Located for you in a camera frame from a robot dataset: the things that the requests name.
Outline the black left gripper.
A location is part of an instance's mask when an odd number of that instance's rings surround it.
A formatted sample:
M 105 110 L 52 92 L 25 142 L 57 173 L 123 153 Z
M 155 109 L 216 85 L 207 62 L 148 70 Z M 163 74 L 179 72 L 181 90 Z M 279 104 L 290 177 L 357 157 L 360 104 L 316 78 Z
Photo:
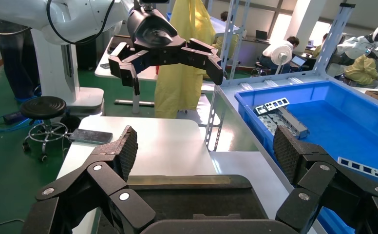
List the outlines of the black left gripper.
M 123 86 L 140 95 L 138 74 L 150 65 L 181 64 L 206 71 L 215 85 L 221 85 L 224 70 L 217 49 L 197 39 L 186 42 L 156 9 L 131 11 L 127 29 L 133 47 L 121 42 L 109 55 L 110 72 Z

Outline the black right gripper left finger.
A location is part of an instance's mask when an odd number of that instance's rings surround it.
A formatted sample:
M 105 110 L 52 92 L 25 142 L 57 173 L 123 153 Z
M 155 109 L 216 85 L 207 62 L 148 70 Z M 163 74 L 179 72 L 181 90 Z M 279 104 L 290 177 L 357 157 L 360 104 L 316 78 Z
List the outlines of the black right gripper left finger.
M 137 154 L 137 133 L 93 149 L 77 169 L 41 188 L 23 225 L 24 234 L 70 234 L 85 215 L 100 208 L 119 234 L 139 234 L 155 211 L 127 184 Z

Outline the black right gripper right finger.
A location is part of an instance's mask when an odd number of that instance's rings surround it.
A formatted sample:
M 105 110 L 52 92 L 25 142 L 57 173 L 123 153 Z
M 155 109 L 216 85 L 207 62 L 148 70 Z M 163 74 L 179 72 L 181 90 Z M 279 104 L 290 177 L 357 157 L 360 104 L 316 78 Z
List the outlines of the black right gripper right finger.
M 294 189 L 275 219 L 298 234 L 307 233 L 328 208 L 358 234 L 378 234 L 378 181 L 339 165 L 326 150 L 296 139 L 278 126 L 273 151 Z

